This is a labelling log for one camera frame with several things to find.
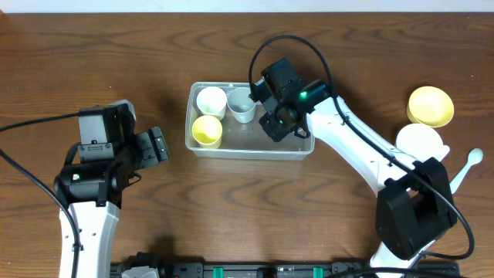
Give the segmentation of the grey plastic cup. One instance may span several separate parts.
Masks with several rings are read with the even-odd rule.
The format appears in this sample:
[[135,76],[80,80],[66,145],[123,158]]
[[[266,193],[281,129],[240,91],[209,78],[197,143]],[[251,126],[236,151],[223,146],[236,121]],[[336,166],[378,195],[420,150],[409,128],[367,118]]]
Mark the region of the grey plastic cup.
[[255,116],[256,103],[250,98],[251,90],[246,87],[234,89],[227,98],[227,105],[234,118],[247,124]]

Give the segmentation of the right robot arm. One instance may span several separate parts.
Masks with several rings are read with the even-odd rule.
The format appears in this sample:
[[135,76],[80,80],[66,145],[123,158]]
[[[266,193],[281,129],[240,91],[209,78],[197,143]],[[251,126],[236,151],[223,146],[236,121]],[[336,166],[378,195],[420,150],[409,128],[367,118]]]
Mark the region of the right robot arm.
[[371,267],[412,268],[457,223],[452,196],[461,181],[448,179],[441,155],[418,158],[394,147],[352,114],[331,84],[306,83],[285,58],[249,86],[250,97],[266,109],[259,123],[273,141],[288,134],[322,140],[377,196],[381,244]]

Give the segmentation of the white plastic bowl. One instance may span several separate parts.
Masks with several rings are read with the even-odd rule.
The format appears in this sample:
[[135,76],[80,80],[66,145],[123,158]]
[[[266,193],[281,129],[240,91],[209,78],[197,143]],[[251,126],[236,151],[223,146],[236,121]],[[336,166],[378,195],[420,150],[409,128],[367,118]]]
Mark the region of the white plastic bowl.
[[395,146],[399,150],[419,161],[435,158],[442,145],[446,144],[439,133],[425,124],[406,125],[399,130],[395,141]]

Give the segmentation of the yellow plastic bowl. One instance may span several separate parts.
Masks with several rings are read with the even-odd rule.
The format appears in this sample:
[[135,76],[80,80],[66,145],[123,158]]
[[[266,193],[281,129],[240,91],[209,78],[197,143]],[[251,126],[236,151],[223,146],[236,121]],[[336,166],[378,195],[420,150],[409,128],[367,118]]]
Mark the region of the yellow plastic bowl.
[[451,97],[435,86],[421,86],[408,99],[407,116],[412,123],[443,127],[452,120],[454,113]]

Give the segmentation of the yellow plastic cup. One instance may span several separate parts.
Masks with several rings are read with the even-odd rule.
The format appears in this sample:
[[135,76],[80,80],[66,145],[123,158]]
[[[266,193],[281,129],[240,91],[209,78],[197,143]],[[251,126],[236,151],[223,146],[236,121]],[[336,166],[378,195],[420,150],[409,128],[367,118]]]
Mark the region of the yellow plastic cup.
[[192,136],[202,148],[217,149],[222,142],[222,123],[216,117],[204,115],[192,125]]

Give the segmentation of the white plastic cup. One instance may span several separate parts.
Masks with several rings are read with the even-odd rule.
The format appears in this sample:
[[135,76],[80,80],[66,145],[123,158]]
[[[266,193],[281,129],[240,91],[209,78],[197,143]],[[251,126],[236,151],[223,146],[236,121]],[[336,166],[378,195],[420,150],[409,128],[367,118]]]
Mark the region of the white plastic cup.
[[204,88],[197,96],[196,104],[203,115],[209,115],[222,120],[225,116],[227,96],[223,89],[217,86]]

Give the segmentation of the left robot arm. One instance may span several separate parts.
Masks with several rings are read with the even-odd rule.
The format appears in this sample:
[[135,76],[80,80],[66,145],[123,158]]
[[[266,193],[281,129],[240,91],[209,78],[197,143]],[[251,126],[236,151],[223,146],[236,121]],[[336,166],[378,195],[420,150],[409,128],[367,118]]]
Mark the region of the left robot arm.
[[123,190],[140,169],[169,158],[159,127],[135,133],[133,104],[81,110],[80,142],[67,152],[54,185],[63,204],[61,277],[108,277]]

